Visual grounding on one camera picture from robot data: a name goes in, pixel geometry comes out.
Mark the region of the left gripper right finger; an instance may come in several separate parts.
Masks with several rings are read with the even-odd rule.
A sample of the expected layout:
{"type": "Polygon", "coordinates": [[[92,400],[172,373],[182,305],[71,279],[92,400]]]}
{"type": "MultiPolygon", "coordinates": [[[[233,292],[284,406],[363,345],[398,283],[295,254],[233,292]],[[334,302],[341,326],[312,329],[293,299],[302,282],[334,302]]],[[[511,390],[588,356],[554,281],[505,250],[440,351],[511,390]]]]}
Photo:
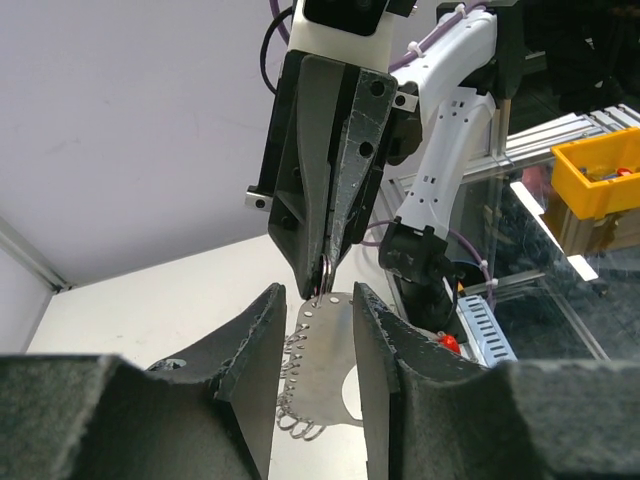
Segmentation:
{"type": "Polygon", "coordinates": [[[483,367],[353,290],[371,479],[635,479],[639,366],[506,361],[483,367]]]}

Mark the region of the red handled metal keyring holder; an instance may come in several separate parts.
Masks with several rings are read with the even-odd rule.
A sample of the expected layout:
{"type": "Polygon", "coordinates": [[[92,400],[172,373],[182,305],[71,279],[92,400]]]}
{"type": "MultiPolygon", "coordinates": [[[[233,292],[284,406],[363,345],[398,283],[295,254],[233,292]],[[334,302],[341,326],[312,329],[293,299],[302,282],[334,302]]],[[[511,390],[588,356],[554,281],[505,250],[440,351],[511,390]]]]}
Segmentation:
{"type": "Polygon", "coordinates": [[[311,442],[335,425],[360,427],[347,408],[343,385],[356,367],[353,300],[331,290],[333,266],[321,257],[319,287],[300,307],[284,341],[276,425],[294,440],[311,442]]]}

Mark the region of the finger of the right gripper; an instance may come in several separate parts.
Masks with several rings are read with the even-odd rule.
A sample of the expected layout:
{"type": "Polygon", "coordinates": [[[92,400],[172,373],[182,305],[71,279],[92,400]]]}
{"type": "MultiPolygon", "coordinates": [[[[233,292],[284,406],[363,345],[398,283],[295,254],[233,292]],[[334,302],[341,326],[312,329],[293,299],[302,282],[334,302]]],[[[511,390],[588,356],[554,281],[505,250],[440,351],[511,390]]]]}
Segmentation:
{"type": "Polygon", "coordinates": [[[397,91],[396,79],[369,69],[359,71],[333,174],[324,254],[336,271],[354,243],[363,190],[380,145],[397,91]]]}
{"type": "Polygon", "coordinates": [[[296,143],[305,220],[296,271],[299,293],[310,298],[320,285],[321,255],[331,184],[330,147],[344,67],[316,55],[301,62],[296,97],[296,143]]]}

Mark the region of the left aluminium frame post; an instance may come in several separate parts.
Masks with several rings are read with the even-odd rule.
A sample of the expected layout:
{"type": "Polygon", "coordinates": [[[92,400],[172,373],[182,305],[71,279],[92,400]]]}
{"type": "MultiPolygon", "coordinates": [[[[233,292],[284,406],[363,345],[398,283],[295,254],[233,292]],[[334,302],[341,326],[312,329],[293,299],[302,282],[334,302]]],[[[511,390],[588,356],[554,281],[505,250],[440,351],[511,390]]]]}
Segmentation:
{"type": "Polygon", "coordinates": [[[7,220],[1,218],[1,249],[53,292],[68,291],[74,284],[7,220]]]}

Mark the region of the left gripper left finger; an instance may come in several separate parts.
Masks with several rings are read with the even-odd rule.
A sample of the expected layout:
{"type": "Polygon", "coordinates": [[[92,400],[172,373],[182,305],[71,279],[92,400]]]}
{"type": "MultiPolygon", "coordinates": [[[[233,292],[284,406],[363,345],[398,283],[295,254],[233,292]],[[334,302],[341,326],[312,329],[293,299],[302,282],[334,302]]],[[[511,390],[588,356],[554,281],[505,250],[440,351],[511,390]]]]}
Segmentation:
{"type": "Polygon", "coordinates": [[[286,289],[147,369],[117,355],[1,359],[5,479],[265,479],[286,289]]]}

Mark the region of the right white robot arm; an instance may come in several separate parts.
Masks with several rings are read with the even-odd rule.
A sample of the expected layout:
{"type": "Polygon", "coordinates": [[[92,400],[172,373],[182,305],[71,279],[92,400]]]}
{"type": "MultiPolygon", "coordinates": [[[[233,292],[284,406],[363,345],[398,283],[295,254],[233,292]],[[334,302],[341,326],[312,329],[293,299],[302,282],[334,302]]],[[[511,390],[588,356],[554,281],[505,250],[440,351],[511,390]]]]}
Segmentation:
{"type": "Polygon", "coordinates": [[[394,16],[410,1],[297,1],[277,99],[286,110],[269,232],[298,293],[320,299],[364,236],[384,166],[420,165],[379,248],[380,266],[407,283],[420,325],[440,328],[457,306],[446,255],[450,217],[468,161],[507,82],[503,49],[514,3],[462,1],[389,61],[394,16]]]}

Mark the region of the yellow parts bin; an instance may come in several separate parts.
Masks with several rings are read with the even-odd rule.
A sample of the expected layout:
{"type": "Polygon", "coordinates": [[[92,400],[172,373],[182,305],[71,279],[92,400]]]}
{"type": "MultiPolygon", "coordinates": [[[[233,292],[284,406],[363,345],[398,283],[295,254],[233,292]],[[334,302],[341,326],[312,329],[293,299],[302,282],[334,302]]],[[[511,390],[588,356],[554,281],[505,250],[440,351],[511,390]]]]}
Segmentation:
{"type": "Polygon", "coordinates": [[[639,207],[637,128],[556,145],[551,152],[551,185],[578,219],[639,207]]]}

